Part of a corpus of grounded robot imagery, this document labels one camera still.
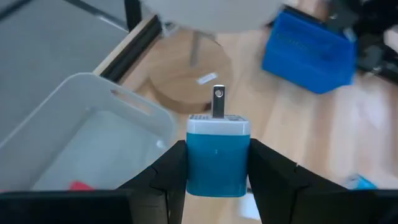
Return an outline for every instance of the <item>blue object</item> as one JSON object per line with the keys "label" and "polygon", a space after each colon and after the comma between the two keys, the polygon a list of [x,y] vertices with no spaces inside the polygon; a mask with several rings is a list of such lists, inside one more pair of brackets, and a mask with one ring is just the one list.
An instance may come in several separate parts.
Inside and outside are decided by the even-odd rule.
{"label": "blue object", "polygon": [[262,68],[314,93],[352,84],[356,47],[299,15],[281,12],[266,46]]}
{"label": "blue object", "polygon": [[359,175],[358,184],[354,190],[374,190],[374,189],[377,189],[376,185],[368,181],[368,179],[364,178],[363,176]]}
{"label": "blue object", "polygon": [[241,197],[246,193],[250,135],[187,133],[190,194]]}

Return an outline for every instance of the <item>metal prong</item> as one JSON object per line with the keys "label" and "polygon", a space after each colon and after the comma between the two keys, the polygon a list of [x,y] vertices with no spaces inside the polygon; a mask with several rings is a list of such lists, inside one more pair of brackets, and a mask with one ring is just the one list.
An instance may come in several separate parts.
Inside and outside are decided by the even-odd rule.
{"label": "metal prong", "polygon": [[211,101],[211,112],[213,118],[224,118],[225,86],[215,85],[213,87],[213,99]]}

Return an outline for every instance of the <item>red object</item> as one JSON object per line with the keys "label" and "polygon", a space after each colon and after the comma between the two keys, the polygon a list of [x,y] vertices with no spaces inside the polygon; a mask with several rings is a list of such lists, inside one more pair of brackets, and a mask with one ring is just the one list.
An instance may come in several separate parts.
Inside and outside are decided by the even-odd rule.
{"label": "red object", "polygon": [[89,185],[86,185],[83,182],[74,181],[70,184],[69,190],[94,190],[94,188],[90,187]]}

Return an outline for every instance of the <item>blue usb charger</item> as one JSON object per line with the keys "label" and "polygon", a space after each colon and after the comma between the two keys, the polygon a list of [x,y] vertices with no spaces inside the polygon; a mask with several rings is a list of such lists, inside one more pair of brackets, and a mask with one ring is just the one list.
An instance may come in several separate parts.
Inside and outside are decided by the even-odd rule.
{"label": "blue usb charger", "polygon": [[207,197],[240,197],[246,193],[251,124],[224,115],[225,87],[213,88],[212,115],[190,115],[187,123],[187,191]]}

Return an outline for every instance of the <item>blue plastic bin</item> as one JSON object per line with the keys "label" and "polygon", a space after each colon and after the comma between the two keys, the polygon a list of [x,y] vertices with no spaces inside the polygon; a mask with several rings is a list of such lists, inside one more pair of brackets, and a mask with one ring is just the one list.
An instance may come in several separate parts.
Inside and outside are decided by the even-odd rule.
{"label": "blue plastic bin", "polygon": [[355,43],[306,21],[281,12],[267,43],[262,68],[314,93],[352,84]]}

